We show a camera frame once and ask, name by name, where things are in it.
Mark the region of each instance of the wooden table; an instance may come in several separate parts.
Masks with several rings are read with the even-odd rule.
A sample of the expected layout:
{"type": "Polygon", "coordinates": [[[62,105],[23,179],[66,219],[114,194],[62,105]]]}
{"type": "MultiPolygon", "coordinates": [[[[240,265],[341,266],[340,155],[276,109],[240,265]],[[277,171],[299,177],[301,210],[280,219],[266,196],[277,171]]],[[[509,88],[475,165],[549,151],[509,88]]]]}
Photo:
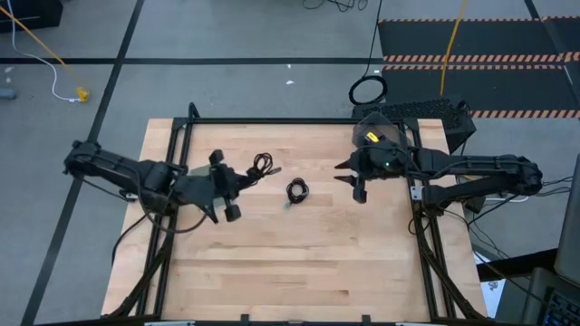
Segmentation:
{"type": "MultiPolygon", "coordinates": [[[[165,158],[170,126],[171,120],[149,121],[140,159],[165,158]]],[[[365,205],[333,179],[349,174],[334,166],[354,150],[352,132],[350,125],[195,125],[190,168],[207,165],[211,151],[223,149],[225,162],[240,173],[261,152],[271,153],[282,172],[242,193],[236,222],[227,223],[221,212],[218,225],[177,235],[163,319],[238,321],[248,313],[252,321],[360,321],[362,314],[373,321],[428,321],[417,240],[407,231],[406,179],[367,182],[365,205]],[[295,177],[306,181],[310,196],[285,209],[285,187],[295,177]]],[[[447,150],[439,120],[420,120],[420,136],[424,147],[447,150]]],[[[433,184],[454,182],[449,176],[433,184]]],[[[462,215],[459,204],[449,209],[462,215]]],[[[123,228],[141,215],[139,204],[130,204],[123,228]]],[[[200,216],[194,206],[183,207],[178,228],[200,216]]],[[[439,221],[450,277],[486,314],[464,222],[452,215],[439,221]]],[[[142,275],[150,231],[145,222],[119,246],[103,313],[114,310],[142,275]]],[[[156,287],[155,280],[151,298],[156,287]]]]}

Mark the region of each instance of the yellow cable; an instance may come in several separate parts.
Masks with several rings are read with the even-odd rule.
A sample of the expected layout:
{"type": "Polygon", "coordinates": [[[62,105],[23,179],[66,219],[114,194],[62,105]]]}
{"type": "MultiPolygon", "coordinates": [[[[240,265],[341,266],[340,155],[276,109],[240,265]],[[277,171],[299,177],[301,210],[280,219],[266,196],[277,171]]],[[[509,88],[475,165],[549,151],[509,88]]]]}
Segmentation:
{"type": "Polygon", "coordinates": [[[447,63],[450,59],[451,47],[453,46],[453,41],[455,41],[455,34],[459,28],[459,22],[463,18],[463,14],[465,13],[465,8],[468,5],[468,0],[463,0],[461,4],[461,11],[459,12],[459,16],[455,21],[455,27],[453,27],[453,33],[451,34],[451,39],[449,40],[449,45],[447,46],[447,53],[445,53],[445,59],[443,61],[443,72],[441,73],[441,88],[439,91],[439,96],[443,96],[443,91],[445,90],[445,72],[447,71],[447,63]]]}
{"type": "MultiPolygon", "coordinates": [[[[56,53],[54,53],[48,46],[46,46],[46,44],[44,44],[43,41],[41,41],[38,37],[36,37],[36,35],[34,35],[34,33],[32,33],[16,17],[8,13],[2,6],[0,6],[0,11],[2,11],[2,13],[7,15],[10,19],[12,19],[15,23],[17,23],[20,27],[22,27],[22,29],[24,29],[30,35],[30,37],[32,37],[37,43],[39,43],[54,59],[56,59],[66,69],[66,71],[69,72],[77,80],[77,82],[79,82],[80,84],[84,84],[84,82],[82,82],[82,78],[78,76],[76,73],[74,73],[73,69],[71,69],[71,67],[66,65],[63,59],[59,58],[59,56],[56,55],[56,53]]],[[[76,91],[77,94],[79,95],[79,98],[81,99],[81,102],[86,102],[88,100],[89,92],[86,91],[83,87],[77,87],[76,91]]]]}

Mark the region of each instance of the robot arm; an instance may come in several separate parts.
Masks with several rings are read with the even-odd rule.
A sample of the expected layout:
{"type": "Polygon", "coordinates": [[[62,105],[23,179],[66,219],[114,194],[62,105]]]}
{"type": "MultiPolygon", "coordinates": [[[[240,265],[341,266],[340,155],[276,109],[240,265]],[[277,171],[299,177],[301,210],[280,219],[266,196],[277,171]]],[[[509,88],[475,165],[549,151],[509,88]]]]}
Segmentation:
{"type": "Polygon", "coordinates": [[[441,215],[451,202],[507,191],[514,195],[531,196],[542,188],[542,172],[527,158],[504,155],[450,156],[434,149],[404,148],[391,137],[404,137],[394,127],[383,128],[381,119],[371,117],[367,124],[355,127],[353,144],[357,147],[349,159],[335,168],[351,169],[356,176],[334,177],[350,184],[353,198],[366,202],[365,182],[391,177],[414,177],[428,181],[447,175],[484,177],[453,187],[425,186],[411,189],[412,199],[421,201],[428,213],[441,215]]]}
{"type": "Polygon", "coordinates": [[[102,177],[124,191],[137,194],[145,209],[161,215],[171,213],[178,206],[195,205],[217,223],[213,200],[223,197],[227,221],[232,222],[240,218],[241,213],[231,201],[241,190],[253,186],[266,175],[279,172],[280,168],[263,171],[254,166],[243,176],[221,163],[223,159],[222,151],[214,150],[209,156],[207,176],[187,176],[187,167],[151,160],[135,161],[103,150],[98,143],[77,140],[64,161],[64,173],[73,177],[102,177]]]}

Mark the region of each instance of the black mat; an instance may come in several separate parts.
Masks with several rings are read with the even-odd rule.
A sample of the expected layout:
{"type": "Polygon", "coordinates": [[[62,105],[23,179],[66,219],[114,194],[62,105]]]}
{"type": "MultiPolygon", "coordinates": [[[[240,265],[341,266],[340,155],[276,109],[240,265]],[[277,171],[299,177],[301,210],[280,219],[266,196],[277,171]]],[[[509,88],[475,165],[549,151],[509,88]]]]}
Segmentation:
{"type": "MultiPolygon", "coordinates": [[[[382,76],[389,84],[388,101],[439,97],[440,66],[388,65],[382,76]]],[[[444,95],[458,94],[473,111],[538,111],[541,117],[547,110],[550,117],[553,110],[556,116],[567,116],[580,109],[561,66],[450,66],[445,85],[444,95]]]]}
{"type": "MultiPolygon", "coordinates": [[[[454,24],[454,20],[382,20],[379,33],[383,56],[389,62],[409,62],[413,55],[442,57],[454,24]]],[[[459,25],[452,53],[458,58],[462,56],[462,62],[504,62],[506,59],[509,62],[555,62],[557,58],[556,49],[538,19],[464,20],[459,25]]]]}
{"type": "Polygon", "coordinates": [[[547,17],[569,52],[580,52],[580,17],[547,17]]]}

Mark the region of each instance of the black metal frame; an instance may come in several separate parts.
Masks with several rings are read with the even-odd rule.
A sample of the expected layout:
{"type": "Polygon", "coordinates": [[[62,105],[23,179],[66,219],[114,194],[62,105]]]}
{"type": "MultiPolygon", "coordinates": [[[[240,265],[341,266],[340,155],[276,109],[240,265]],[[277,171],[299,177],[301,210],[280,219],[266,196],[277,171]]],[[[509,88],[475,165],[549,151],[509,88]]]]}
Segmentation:
{"type": "MultiPolygon", "coordinates": [[[[192,131],[194,125],[196,124],[343,124],[343,125],[354,125],[358,123],[358,119],[302,119],[302,118],[200,118],[195,106],[191,103],[189,105],[189,112],[186,118],[174,118],[171,126],[171,133],[169,136],[169,145],[166,156],[167,162],[172,162],[175,157],[175,151],[177,147],[177,139],[179,132],[184,129],[184,139],[181,145],[181,154],[179,158],[180,165],[186,165],[188,160],[189,146],[191,143],[192,131]]],[[[416,119],[405,119],[392,121],[401,132],[404,134],[406,128],[411,130],[412,136],[415,141],[415,146],[421,146],[421,135],[419,133],[419,126],[416,119]]],[[[403,146],[408,146],[406,137],[401,140],[403,146]]],[[[415,180],[411,177],[407,178],[408,185],[414,186],[415,180]]],[[[421,230],[421,209],[419,206],[414,205],[411,201],[413,220],[416,230],[421,230]]],[[[169,227],[175,227],[177,224],[178,213],[171,216],[155,216],[158,223],[164,222],[164,219],[168,219],[169,227]]],[[[443,253],[443,246],[440,238],[440,230],[437,223],[436,217],[430,220],[430,231],[432,237],[432,247],[437,257],[437,261],[440,267],[446,273],[447,268],[445,264],[445,257],[443,253]]],[[[421,237],[424,236],[423,233],[417,232],[417,244],[420,245],[421,241],[424,241],[421,237]]],[[[53,326],[77,326],[77,325],[142,325],[143,322],[152,321],[162,321],[161,314],[163,309],[163,303],[165,299],[165,290],[169,275],[169,264],[171,259],[171,252],[173,248],[173,235],[166,235],[163,245],[158,250],[160,239],[160,230],[158,228],[153,228],[151,231],[149,250],[147,252],[147,260],[145,263],[145,272],[141,279],[138,281],[137,285],[131,291],[130,296],[123,302],[121,307],[117,309],[110,315],[103,316],[99,320],[93,321],[72,321],[64,323],[51,324],[53,326]],[[149,285],[150,280],[155,275],[155,273],[160,268],[159,273],[159,285],[157,293],[155,294],[154,310],[152,314],[145,314],[147,300],[149,297],[149,285]],[[132,308],[137,304],[136,315],[129,317],[129,313],[132,308]]],[[[458,320],[455,313],[455,305],[449,292],[444,286],[441,286],[443,293],[445,310],[447,317],[440,317],[437,310],[437,300],[435,297],[435,290],[433,286],[433,281],[431,278],[431,267],[427,262],[426,258],[420,255],[420,264],[423,275],[423,282],[425,288],[425,294],[427,297],[427,304],[429,308],[429,316],[431,321],[436,321],[445,324],[488,324],[489,321],[479,321],[479,320],[458,320]]],[[[290,321],[249,321],[249,316],[243,314],[240,316],[240,321],[196,321],[196,325],[290,325],[294,324],[290,321]]],[[[325,326],[325,325],[395,325],[394,322],[373,322],[371,317],[368,315],[362,316],[361,322],[309,322],[305,321],[301,323],[302,325],[312,325],[312,326],[325,326]]]]}

